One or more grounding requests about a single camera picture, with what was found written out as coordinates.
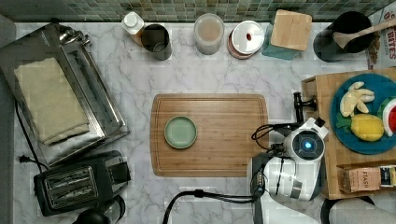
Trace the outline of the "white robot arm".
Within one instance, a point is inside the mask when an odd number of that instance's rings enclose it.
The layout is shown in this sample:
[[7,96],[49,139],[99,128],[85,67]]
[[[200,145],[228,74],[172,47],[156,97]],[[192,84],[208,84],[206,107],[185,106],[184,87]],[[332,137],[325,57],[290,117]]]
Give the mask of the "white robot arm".
[[251,205],[253,224],[319,224],[312,217],[277,202],[275,197],[308,202],[320,194],[327,134],[323,119],[310,118],[285,135],[284,155],[266,152],[250,160],[249,192],[257,198]]

